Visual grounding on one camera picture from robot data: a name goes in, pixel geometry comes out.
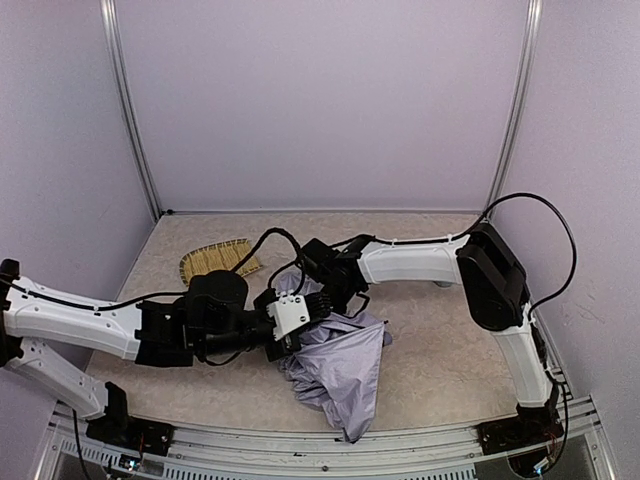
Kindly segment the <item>lilac folding umbrella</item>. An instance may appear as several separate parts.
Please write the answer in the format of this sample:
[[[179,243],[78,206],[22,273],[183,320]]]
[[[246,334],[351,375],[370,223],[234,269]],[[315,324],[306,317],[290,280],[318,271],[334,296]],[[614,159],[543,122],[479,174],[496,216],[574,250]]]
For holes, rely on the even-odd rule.
[[[300,335],[301,349],[277,361],[302,405],[355,443],[376,413],[382,350],[392,343],[386,323],[367,311],[332,313]]]

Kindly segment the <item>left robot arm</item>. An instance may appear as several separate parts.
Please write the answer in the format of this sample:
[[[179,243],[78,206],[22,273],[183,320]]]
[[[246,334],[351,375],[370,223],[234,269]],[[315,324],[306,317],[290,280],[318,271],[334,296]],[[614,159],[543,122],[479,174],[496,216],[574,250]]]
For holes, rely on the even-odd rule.
[[[246,309],[248,284],[216,270],[191,279],[163,302],[148,294],[119,304],[49,289],[1,263],[1,365],[37,381],[86,420],[128,416],[125,393],[87,377],[48,345],[55,341],[102,351],[137,365],[190,367],[211,356],[238,356],[258,347],[275,360],[297,347],[296,337],[331,312],[329,297],[269,288]]]

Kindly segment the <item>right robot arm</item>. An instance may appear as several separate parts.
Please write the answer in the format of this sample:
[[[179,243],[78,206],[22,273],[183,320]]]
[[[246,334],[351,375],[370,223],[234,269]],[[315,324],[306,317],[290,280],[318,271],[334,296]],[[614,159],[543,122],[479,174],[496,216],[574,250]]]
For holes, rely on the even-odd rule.
[[[515,386],[521,416],[552,414],[560,393],[548,366],[523,265],[488,223],[442,239],[383,240],[361,234],[344,247],[313,238],[302,248],[306,274],[335,311],[374,284],[459,285],[471,319],[496,340]]]

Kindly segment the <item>woven bamboo tray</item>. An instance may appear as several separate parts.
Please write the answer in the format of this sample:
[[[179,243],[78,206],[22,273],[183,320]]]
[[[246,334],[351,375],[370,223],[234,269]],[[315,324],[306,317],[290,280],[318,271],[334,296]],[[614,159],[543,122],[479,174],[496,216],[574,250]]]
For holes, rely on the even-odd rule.
[[[216,270],[230,270],[236,266],[252,245],[246,238],[237,238],[200,247],[185,254],[179,262],[179,274],[188,287],[195,276],[206,275]]]

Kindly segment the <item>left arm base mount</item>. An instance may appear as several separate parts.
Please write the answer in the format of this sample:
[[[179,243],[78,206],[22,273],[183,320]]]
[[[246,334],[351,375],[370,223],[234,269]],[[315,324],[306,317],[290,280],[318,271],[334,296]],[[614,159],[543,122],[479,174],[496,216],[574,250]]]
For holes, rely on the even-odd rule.
[[[88,438],[102,443],[165,457],[173,439],[175,427],[171,424],[129,417],[124,425],[116,425],[107,417],[88,422]]]

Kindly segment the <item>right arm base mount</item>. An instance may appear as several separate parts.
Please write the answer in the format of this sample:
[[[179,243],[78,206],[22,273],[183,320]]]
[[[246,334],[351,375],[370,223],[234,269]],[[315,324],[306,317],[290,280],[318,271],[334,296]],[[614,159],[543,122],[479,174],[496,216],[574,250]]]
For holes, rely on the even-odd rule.
[[[477,425],[484,455],[529,447],[564,435],[559,414],[543,408],[524,408],[515,416]]]

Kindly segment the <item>right aluminium corner post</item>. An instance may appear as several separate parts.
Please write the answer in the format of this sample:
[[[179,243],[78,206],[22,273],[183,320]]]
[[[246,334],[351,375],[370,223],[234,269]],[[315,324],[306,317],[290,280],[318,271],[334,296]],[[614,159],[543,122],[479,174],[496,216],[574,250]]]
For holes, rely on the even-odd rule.
[[[498,163],[493,175],[485,207],[489,207],[501,196],[508,177],[508,171],[519,133],[519,127],[525,110],[529,80],[535,60],[542,10],[542,0],[530,0],[527,3],[527,15],[516,72],[514,92],[507,118],[505,133],[499,151]]]

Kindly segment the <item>aluminium corner post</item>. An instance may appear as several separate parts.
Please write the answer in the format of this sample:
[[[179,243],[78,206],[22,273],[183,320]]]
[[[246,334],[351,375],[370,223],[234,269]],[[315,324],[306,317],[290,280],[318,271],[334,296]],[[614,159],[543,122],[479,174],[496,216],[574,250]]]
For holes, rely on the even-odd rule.
[[[163,215],[163,209],[151,169],[146,158],[133,97],[129,86],[124,49],[119,30],[116,2],[114,0],[101,0],[100,10],[107,49],[111,58],[116,90],[118,93],[126,133],[133,154],[135,168],[141,182],[143,194],[151,217],[154,222],[158,222]]]
[[[519,133],[519,127],[525,110],[529,80],[535,60],[542,10],[542,0],[530,0],[527,3],[527,15],[516,72],[514,92],[507,118],[505,133],[499,151],[498,163],[493,175],[485,207],[489,207],[501,196],[508,177],[508,171]]]

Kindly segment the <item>aluminium front rail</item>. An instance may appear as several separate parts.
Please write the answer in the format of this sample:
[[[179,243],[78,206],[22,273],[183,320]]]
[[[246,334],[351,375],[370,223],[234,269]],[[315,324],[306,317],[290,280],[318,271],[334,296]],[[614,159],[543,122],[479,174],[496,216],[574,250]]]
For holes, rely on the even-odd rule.
[[[68,407],[55,407],[34,479],[505,479],[531,445],[487,455],[472,423],[372,432],[347,444],[328,432],[269,432],[178,424],[166,455],[76,437]],[[125,467],[126,460],[132,461]]]

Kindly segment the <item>left aluminium corner post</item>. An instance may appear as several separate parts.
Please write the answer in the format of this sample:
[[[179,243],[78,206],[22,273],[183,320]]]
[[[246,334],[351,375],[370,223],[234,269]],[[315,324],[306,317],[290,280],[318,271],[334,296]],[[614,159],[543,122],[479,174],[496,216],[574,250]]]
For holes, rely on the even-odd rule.
[[[143,194],[151,217],[154,222],[158,222],[163,215],[163,209],[151,169],[146,158],[133,97],[129,86],[124,49],[119,30],[116,2],[114,0],[101,0],[100,10],[107,49],[111,58],[116,90],[118,93],[126,133],[133,154],[135,168],[141,182]]]

